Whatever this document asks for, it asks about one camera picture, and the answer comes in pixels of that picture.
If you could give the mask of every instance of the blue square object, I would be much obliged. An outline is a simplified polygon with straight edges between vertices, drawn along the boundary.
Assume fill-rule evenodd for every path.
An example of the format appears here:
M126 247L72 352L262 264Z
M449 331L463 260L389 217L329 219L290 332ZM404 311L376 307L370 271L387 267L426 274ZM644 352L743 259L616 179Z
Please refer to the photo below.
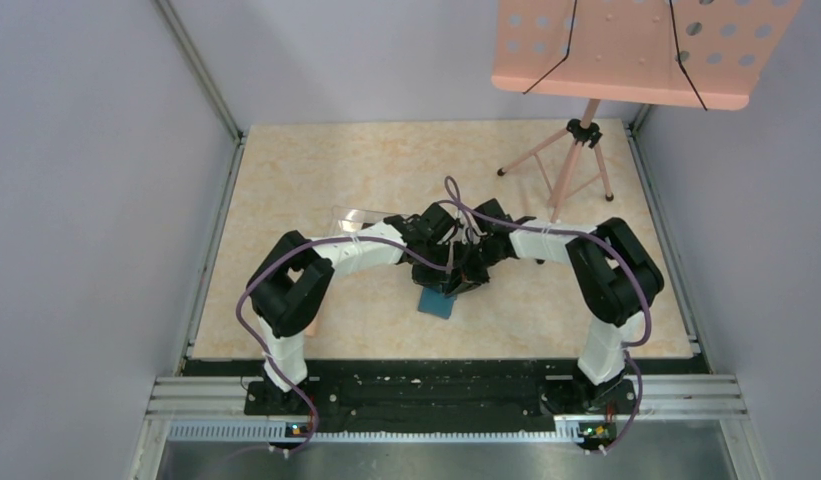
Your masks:
M456 296L446 297L444 294L430 288L423 288L417 310L448 320L451 317L451 309L454 308L456 298Z

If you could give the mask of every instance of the black clamp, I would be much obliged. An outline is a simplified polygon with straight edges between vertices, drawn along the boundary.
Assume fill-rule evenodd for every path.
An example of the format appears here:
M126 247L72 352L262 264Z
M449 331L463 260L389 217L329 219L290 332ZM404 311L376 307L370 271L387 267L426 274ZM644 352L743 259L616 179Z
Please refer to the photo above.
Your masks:
M589 127L584 128L581 126L581 121L577 118L569 120L569 123L566 124L566 131L575 137L576 142L585 144L589 148L595 148L595 146L598 145L598 141L601 140L602 135L598 124L593 122L590 123Z
M484 202L475 211L499 220L513 221L510 215L504 213L496 199ZM516 223L521 224L533 218L524 217ZM457 221L437 203L431 204L422 215L406 218L396 215L385 218L384 223L398 230L410 250L431 262L445 265L449 255L452 257L453 268L448 273L416 262L406 254L401 259L401 262L413 265L413 283L450 297L488 283L489 267L504 259L516 258L509 237L512 228L478 217L474 217L474 220L480 230L480 238L476 243L442 241L449 230L452 231L452 236L456 234Z
M621 218L611 218L598 225L593 235L609 243L625 260L651 306L663 290L663 275L631 227ZM633 284L621 267L608 264L610 256L604 249L579 237L566 244L566 251L584 301L596 318L620 327L641 310Z
M307 242L298 230L284 234L248 280L248 285L283 255ZM298 280L290 278L290 269L301 272ZM257 285L251 292L251 307L272 327L275 337L296 335L316 318L333 272L330 260L320 257L312 248L304 250Z

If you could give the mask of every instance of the pink perforated board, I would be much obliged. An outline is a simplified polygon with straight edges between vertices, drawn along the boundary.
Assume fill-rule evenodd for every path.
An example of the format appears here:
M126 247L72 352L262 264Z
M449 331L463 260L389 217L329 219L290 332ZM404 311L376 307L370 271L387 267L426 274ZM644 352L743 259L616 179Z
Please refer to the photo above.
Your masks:
M700 107L675 62L669 0L500 0L492 82L532 93ZM708 108L739 110L802 0L674 0L681 58Z

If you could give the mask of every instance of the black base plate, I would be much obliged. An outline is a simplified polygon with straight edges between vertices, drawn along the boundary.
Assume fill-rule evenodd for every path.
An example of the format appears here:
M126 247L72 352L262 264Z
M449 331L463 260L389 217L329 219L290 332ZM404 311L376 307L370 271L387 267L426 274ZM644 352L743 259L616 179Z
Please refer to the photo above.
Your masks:
M571 380L546 380L545 375L389 377L334 372L299 386L316 405L322 432L540 432L554 430L553 414L604 413L586 411ZM630 413L631 392L631 382L624 381L608 395L615 412ZM309 414L295 393L281 394L270 382L251 382L248 394L246 415Z

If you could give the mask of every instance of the cable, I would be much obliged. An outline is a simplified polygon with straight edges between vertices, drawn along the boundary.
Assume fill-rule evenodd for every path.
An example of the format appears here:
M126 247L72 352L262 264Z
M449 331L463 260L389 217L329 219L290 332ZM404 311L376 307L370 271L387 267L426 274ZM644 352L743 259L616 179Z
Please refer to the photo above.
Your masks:
M465 206L465 204L461 200L460 186L457 185L457 181L454 180L454 177L450 177L450 176L446 177L445 181L447 182L447 181L449 181L449 179L451 179L451 183L452 183L452 186L454 188L454 195L457 197L457 200L460 201L461 205ZM477 222L475 222L475 219L472 216L471 209L462 208L462 207L456 205L454 202L452 202L450 200L440 200L436 203L438 203L438 204L447 203L447 204L454 205L455 207L457 207L457 217L458 217L457 222L458 222L458 224L460 223L460 218L461 217L466 219L466 240L468 242L466 252L463 254L463 257L461 257L461 259L458 262L456 262L456 263L449 262L449 265L448 265L451 269L462 268L468 263L469 257L472 256L472 252L474 252L475 250L480 248L480 240L482 240L485 237L485 235L481 234L476 229ZM474 235L476 238L478 238L478 240L479 240L478 243L474 242L474 238L472 238L472 235Z
M449 195L451 200L442 200L438 203L449 203L449 204L454 205L455 207L457 207L460 210L460 212L463 213L464 216L466 217L467 224L470 223L470 219L474 219L474 217L477 217L477 218L486 220L488 222L496 223L496 224L499 224L499 225L504 225L504 226L507 226L507 227L510 227L510 228L528 230L528 231L538 232L538 233L550 233L550 234L557 234L557 235L574 235L574 236L586 238L587 240L590 240L591 242L595 243L596 245L598 245L599 247L604 249L614 260L616 260L616 262L619 264L619 267L622 269L622 271L625 273L625 275L631 281L632 286L634 287L634 291L637 294L637 298L640 301L640 306L643 310L644 317L645 317L645 331L643 332L643 337L640 340L636 341L636 342L625 342L625 343L623 343L623 347L628 348L628 347L641 346L641 345L645 344L648 341L648 339L651 337L651 328L652 328L652 325L651 325L651 323L652 323L651 322L651 312L649 310L648 301L645 298L645 293L643 293L642 287L640 286L639 282L637 281L636 277L634 276L634 273L631 271L631 268L628 266L628 264L625 262L625 260L622 258L622 256L613 247L611 247L607 242L600 239L599 237L596 237L595 235L585 233L585 232L580 232L580 231L577 231L577 230L528 227L528 226L525 226L525 225L519 225L517 223L507 222L507 221L504 221L504 220L499 220L497 218L484 215L480 212L477 212L477 211L469 208L466 204L464 204L460 200L460 187L457 185L457 181L454 179L454 177L452 177L450 175L446 176L445 180L444 180L444 185L445 185L445 191ZM245 331L247 331L248 334L250 334L257 341L257 343L260 344L260 347L263 349L263 353L266 357L266 360L267 360L269 366L272 368L272 370L275 372L275 374L277 374L278 378L280 378L283 382L285 382L287 385L289 385L289 387L292 389L292 391L294 391L299 397L301 397L301 399L304 401L304 403L307 404L307 407L310 409L310 411L312 413L312 416L313 416L313 428L309 429L309 431L305 435L304 442L302 442L300 445L293 448L292 450L288 450L288 451L284 450L285 455L291 455L293 453L296 453L300 449L304 448L308 443L310 443L310 441L313 438L313 435L316 433L316 431L318 430L318 427L319 427L319 412L316 409L316 406L313 404L312 400L310 400L310 398L307 396L307 394L304 393L304 391L302 391L286 375L284 375L284 373L280 370L280 368L278 368L277 364L274 361L274 358L272 358L272 356L271 356L271 351L269 350L269 346L266 343L266 341L263 340L263 337L261 337L260 334L257 333L257 331L254 330L254 328L252 328L251 325L249 325L248 322L245 321L245 318L242 315L242 308L245 305L245 301L248 299L248 297L251 295L251 293L254 292L254 290L257 288L257 286L261 282L263 282L263 280L265 280L269 275L274 273L275 270L280 268L281 265L288 262L294 256L298 255L299 253L301 253L301 252L303 252L307 249L310 249L310 248L313 248L313 247L316 247L316 246L319 246L319 245L347 243L347 242L353 242L353 241L375 242L375 243L381 243L381 244L384 244L384 245L390 245L390 246L393 246L395 248L398 248L398 249L402 250L407 255L409 255L410 257L417 260L419 263L421 263L421 264L423 264L423 265L425 265L429 268L432 268L434 270L439 270L439 271L447 271L448 270L447 266L437 265L437 264L429 261L428 259L422 257L421 255L417 254L416 252L413 252L412 250L408 249L405 245L402 245L398 242L394 242L394 241L386 239L386 238L372 237L372 236L359 236L359 237L356 237L356 240L355 240L355 238L353 238L353 237L333 237L333 238L322 238L322 239L313 240L313 241L304 243L302 245L299 245L299 246L293 248L292 250L290 250L289 252L287 252L283 256L281 256L277 261L275 261L274 263L269 265L265 270L263 270L254 279L253 282L251 282L245 288L245 291L242 293L242 295L239 297L239 300L236 302L236 320L239 322L239 324L242 326L242 328L244 328ZM634 362L631 359L630 354L627 352L627 350L624 351L624 355L625 355L626 361L629 362L630 365L632 365L632 367L634 368L635 372L638 375L638 385L640 386L640 392L642 392L642 378L641 378L642 375L639 373L639 369L637 368L636 364L634 364ZM636 412L639 410L639 401L640 401L640 399L638 398L637 402L635 404L635 413L631 415L631 417L628 420L628 423L626 423L625 427L623 428L620 435L617 436L616 440L621 438L624 435L624 433L627 432L627 429L628 429L628 426L629 426L630 422L633 420L633 417L636 415ZM251 451L253 449L254 448L243 449L243 450L244 451Z
M596 237L595 235L581 232L578 230L564 230L564 229L554 229L554 228L540 228L540 227L529 227L526 225L519 225L518 223L508 222L505 220L500 220L498 218L490 217L484 215L480 212L472 210L466 204L460 201L459 197L452 191L449 183L453 185L457 185L457 181L454 180L452 176L445 177L445 192L451 197L451 200L445 200L443 203L450 203L457 208L461 209L461 211L466 211L471 215L478 217L482 220L486 220L491 223L497 223L499 225L504 225L506 227L515 228L518 230L527 230L529 232L537 232L537 233L551 233L556 235L572 235L578 236L581 238L585 238L599 247L602 248L605 252L607 252L616 262L619 264L619 267L622 269L622 272L625 273L625 276L628 277L630 280L631 285L634 287L634 293L637 295L637 299L640 301L640 308L643 310L643 316L645 317L645 331L643 332L643 337L635 342L625 342L622 344L623 347L640 347L645 345L648 342L649 338L651 338L651 310L649 309L648 300L646 300L646 295L643 292L643 288L640 286L640 282L637 281L637 277L634 275L634 272L631 270L631 267L628 266L628 263L625 262L625 259L622 258L622 255L616 251L613 247L610 246L607 242Z
M404 246L404 245L402 245L398 242L394 242L392 240L386 239L386 238L371 237L371 236L359 236L359 237L357 237L357 240L364 241L364 242L375 242L375 243L382 243L382 244L385 244L385 245L390 245L390 246L393 246L393 247L396 247L396 248L399 248L399 249L403 250L404 253L406 253L407 255L410 255L411 257L413 257L414 259L416 259L417 261L419 261L420 263L422 263L423 265L425 265L429 268L433 268L434 270L445 270L446 269L446 267L444 267L442 265L437 265L437 264L429 261L428 259L422 257L418 253L410 250L406 246ZM257 333L257 331L254 330L251 327L251 325L248 325L248 322L246 322L245 318L242 316L242 307L243 307L243 305L245 305L245 300L248 299L248 297L251 295L251 293L254 292L254 290L257 288L257 286L263 280L265 280L269 275L274 273L275 270L280 268L281 265L288 262L292 257L298 255L299 253L301 253L301 252L303 252L307 249L310 249L312 247L317 247L319 245L328 245L328 244L335 244L335 243L347 243L347 242L353 242L353 241L355 241L355 240L352 237L321 238L321 239L313 240L313 241L307 242L305 244L302 244L302 245L299 245L299 246L293 248L292 250L290 250L289 252L287 252L286 254L281 256L276 262L269 265L268 268L263 270L263 272L261 272L257 276L257 278L255 278L254 281L251 282L245 288L245 292L242 293L242 295L239 297L239 300L236 302L236 320L239 322L240 325L242 325L242 328L244 328L252 337L254 337L255 340L257 340L257 343L260 344L260 347L263 349L263 354L265 355L266 360L269 363L269 366L272 368L272 370L274 370L275 374L277 374L277 376L281 380L283 380L284 383L289 385L289 387L292 389L292 391L294 391L299 397L301 397L302 400L304 400L304 403L307 404L307 407L310 409L310 412L312 412L312 414L313 414L313 428L309 429L309 431L307 432L306 436L304 437L304 442L301 443L300 445L298 445L297 447L293 448L292 450L290 450L289 454L292 454L292 453L295 453L295 452L299 451L305 445L310 443L310 440L312 440L312 438L313 438L313 434L315 434L316 430L318 430L318 428L319 428L319 412L318 412L318 410L316 410L316 406L313 404L313 401L310 400L310 397L308 397L307 394L304 393L304 391L302 391L300 388L298 388L298 385L296 385L294 382L292 382L292 380L290 380L286 375L284 375L283 372L280 370L280 368L278 368L277 364L274 361L274 358L272 358L271 352L269 351L269 346L268 346L268 344L266 344L266 341L263 340L263 337L261 337L260 334Z
M444 245L450 242L457 234L460 232L460 229L463 227L463 223L457 220L454 222L454 228L451 229L451 233L448 234L447 237L437 242L438 245Z
M631 416L628 417L625 425L622 426L622 430L616 435L616 438L610 442L610 445L601 448L602 453L605 455L615 449L619 445L619 442L622 441L622 438L628 434L628 431L631 429L631 425L634 423L634 417L640 413L640 404L643 401L643 373L640 371L640 367L634 362L634 359L631 358L631 354L628 353L628 350L623 350L622 354L625 355L625 363L627 363L631 369L634 370L634 374L637 376L637 399L634 401L634 408L631 410Z
M702 108L704 111L707 111L707 105L704 104L704 100L702 100L701 95L699 95L698 89L696 89L696 85L693 83L693 79L690 78L690 74L687 73L687 68L684 67L684 63L681 61L681 47L678 45L678 27L675 26L675 2L677 0L669 0L669 14L672 17L672 35L675 37L675 60L678 62L678 66L681 67L681 73L687 77L687 83L690 84L690 87L693 89L693 93L696 94L696 98L699 99L699 103L702 104Z
M545 72L545 75L540 77L536 82L534 82L533 85L531 85L530 87L528 87L527 90L522 92L522 95L526 95L531 90L533 90L534 87L536 87L537 85L539 85L540 82L545 80L545 77L551 75L551 72L557 70L557 67L563 65L563 62L565 62L566 60L569 59L569 52L572 51L572 33L575 32L575 13L577 11L578 11L578 0L575 0L575 5L572 6L572 23L569 25L569 40L566 42L566 55L563 56L562 60L557 62L557 65L551 67L551 69L549 71Z

